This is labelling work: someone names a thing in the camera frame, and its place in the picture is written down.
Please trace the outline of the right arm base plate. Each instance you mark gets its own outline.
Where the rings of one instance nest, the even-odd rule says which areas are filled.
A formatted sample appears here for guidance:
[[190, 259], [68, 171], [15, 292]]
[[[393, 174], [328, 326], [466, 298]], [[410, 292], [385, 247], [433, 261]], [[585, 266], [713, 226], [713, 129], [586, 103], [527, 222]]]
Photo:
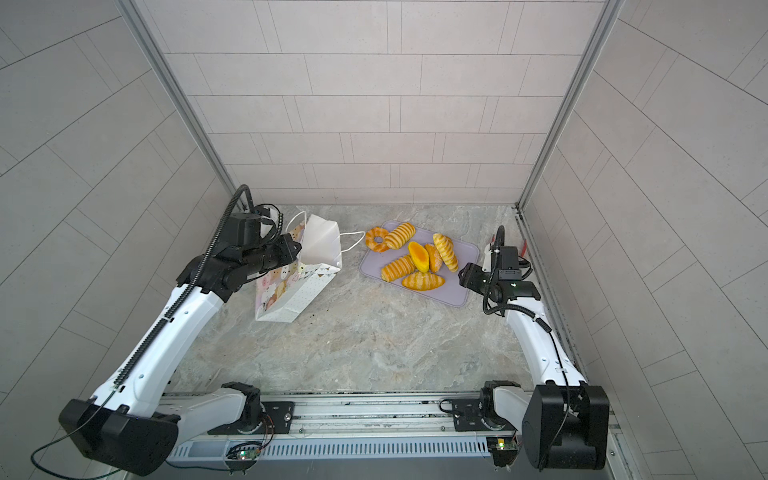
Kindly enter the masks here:
[[452, 417], [457, 432], [517, 432], [518, 428], [500, 417], [491, 417], [480, 398], [443, 399], [441, 412]]

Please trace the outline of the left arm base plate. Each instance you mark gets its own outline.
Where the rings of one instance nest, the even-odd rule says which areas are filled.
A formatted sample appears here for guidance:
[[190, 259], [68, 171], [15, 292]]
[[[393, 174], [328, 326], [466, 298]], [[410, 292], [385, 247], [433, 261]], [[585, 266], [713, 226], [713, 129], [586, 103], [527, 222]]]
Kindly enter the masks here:
[[295, 403], [267, 401], [248, 403], [241, 417], [233, 423], [220, 425], [207, 431], [208, 435], [265, 435], [287, 434], [293, 419]]

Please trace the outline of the twisted fake bread top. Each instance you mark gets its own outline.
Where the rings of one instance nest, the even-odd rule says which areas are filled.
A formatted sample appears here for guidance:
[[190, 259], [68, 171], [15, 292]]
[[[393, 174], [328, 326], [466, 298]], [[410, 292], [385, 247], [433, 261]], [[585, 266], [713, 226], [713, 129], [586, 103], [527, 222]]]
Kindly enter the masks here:
[[453, 241], [449, 237], [441, 233], [434, 233], [433, 243], [443, 263], [446, 265], [448, 270], [451, 272], [457, 272], [459, 269], [459, 266], [458, 266], [458, 260], [453, 248]]

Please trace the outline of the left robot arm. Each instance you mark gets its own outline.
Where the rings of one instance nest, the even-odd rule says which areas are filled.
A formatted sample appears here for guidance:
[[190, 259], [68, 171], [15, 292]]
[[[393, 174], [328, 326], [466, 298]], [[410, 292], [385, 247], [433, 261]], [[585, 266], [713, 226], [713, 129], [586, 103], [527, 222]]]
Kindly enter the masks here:
[[79, 452], [136, 475], [157, 470], [179, 444], [223, 428], [251, 433], [267, 425], [258, 388], [228, 382], [209, 394], [164, 397], [202, 328], [254, 274], [294, 263], [290, 234], [228, 258], [206, 254], [177, 278], [167, 305], [130, 356], [88, 400], [71, 400], [59, 423]]

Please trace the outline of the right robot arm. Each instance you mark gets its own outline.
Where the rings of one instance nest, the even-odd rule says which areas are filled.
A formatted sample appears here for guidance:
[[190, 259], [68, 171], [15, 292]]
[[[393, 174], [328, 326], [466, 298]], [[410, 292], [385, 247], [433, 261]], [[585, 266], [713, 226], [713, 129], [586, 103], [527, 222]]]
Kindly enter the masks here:
[[610, 402], [568, 358], [535, 284], [498, 279], [473, 263], [459, 272], [459, 284], [493, 302], [491, 314], [504, 315], [534, 384], [526, 391], [514, 382], [486, 382], [479, 400], [483, 423], [497, 430], [509, 425], [520, 433], [529, 462], [539, 470], [603, 469]]

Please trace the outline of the white cartoon paper bag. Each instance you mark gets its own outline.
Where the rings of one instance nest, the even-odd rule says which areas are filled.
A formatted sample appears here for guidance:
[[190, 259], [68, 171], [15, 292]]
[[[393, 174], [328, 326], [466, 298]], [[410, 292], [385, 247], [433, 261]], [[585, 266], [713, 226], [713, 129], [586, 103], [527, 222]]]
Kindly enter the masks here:
[[298, 212], [285, 232], [301, 244], [298, 259], [256, 282], [255, 320], [291, 323], [336, 277], [343, 266], [338, 223]]

